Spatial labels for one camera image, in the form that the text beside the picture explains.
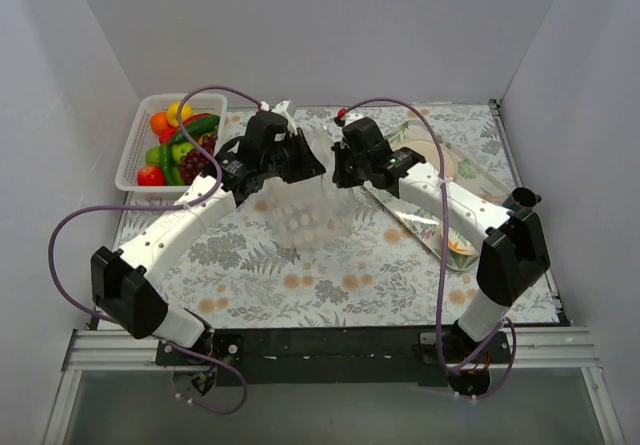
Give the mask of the purple grape bunch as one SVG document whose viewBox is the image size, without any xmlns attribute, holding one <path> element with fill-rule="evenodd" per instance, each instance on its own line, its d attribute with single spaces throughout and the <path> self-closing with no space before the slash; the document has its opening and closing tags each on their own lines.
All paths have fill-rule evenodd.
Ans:
<svg viewBox="0 0 640 445">
<path fill-rule="evenodd" d="M 217 135 L 206 133 L 198 139 L 198 144 L 211 156 L 217 142 Z M 191 185 L 196 176 L 203 170 L 209 160 L 190 142 L 172 147 L 173 158 L 177 163 L 180 178 L 186 185 Z"/>
</svg>

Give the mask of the clear zip top bag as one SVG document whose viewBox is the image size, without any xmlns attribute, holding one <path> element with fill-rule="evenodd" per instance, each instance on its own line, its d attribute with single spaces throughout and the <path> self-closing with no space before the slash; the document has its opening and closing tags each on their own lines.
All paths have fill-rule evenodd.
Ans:
<svg viewBox="0 0 640 445">
<path fill-rule="evenodd" d="M 351 234 L 355 196 L 351 189 L 339 189 L 332 182 L 334 139 L 329 127 L 314 126 L 305 132 L 305 137 L 326 173 L 293 184 L 271 179 L 264 191 L 269 206 L 267 223 L 276 243 L 298 251 L 313 251 Z"/>
</svg>

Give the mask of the green cucumber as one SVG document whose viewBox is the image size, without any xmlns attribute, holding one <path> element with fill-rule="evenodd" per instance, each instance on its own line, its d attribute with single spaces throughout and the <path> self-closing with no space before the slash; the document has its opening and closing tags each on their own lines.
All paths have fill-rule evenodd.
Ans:
<svg viewBox="0 0 640 445">
<path fill-rule="evenodd" d="M 176 145 L 183 143 L 187 140 L 184 130 L 193 138 L 199 137 L 203 134 L 218 132 L 220 125 L 220 117 L 218 115 L 198 115 L 189 118 L 183 128 L 178 128 L 178 131 L 171 137 L 169 143 Z"/>
</svg>

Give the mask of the small green pepper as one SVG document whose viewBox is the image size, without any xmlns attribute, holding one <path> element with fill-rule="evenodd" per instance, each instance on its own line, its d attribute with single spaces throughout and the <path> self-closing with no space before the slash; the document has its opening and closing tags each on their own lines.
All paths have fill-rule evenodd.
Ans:
<svg viewBox="0 0 640 445">
<path fill-rule="evenodd" d="M 163 143 L 163 144 L 160 144 L 159 146 L 161 146 L 159 167 L 162 169 L 166 177 L 167 184 L 169 186 L 183 186 L 184 181 L 182 180 L 180 172 L 176 164 L 173 162 L 172 158 L 170 157 L 170 152 L 169 152 L 170 144 Z"/>
</svg>

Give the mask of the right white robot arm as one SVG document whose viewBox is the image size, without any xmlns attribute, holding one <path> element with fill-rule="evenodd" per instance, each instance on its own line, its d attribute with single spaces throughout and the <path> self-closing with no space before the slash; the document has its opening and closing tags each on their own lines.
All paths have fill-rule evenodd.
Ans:
<svg viewBox="0 0 640 445">
<path fill-rule="evenodd" d="M 443 232 L 455 230 L 478 251 L 479 290 L 448 332 L 436 332 L 436 347 L 441 363 L 479 360 L 514 302 L 550 267 L 533 209 L 538 196 L 517 189 L 496 205 L 455 182 L 439 141 L 433 143 L 438 161 L 432 163 L 411 147 L 392 147 L 369 117 L 342 111 L 334 121 L 342 130 L 332 147 L 337 187 L 368 183 L 436 216 Z"/>
</svg>

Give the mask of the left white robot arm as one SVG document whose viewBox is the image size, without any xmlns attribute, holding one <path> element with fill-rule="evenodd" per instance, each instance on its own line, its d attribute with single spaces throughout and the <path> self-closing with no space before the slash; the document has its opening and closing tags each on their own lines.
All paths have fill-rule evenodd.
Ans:
<svg viewBox="0 0 640 445">
<path fill-rule="evenodd" d="M 154 336 L 178 345 L 193 365 L 213 351 L 210 327 L 194 313 L 169 304 L 156 287 L 175 262 L 213 224 L 234 212 L 265 181 L 296 183 L 325 173 L 286 102 L 252 116 L 245 133 L 220 147 L 216 161 L 196 176 L 144 232 L 91 258 L 95 305 L 136 339 Z"/>
</svg>

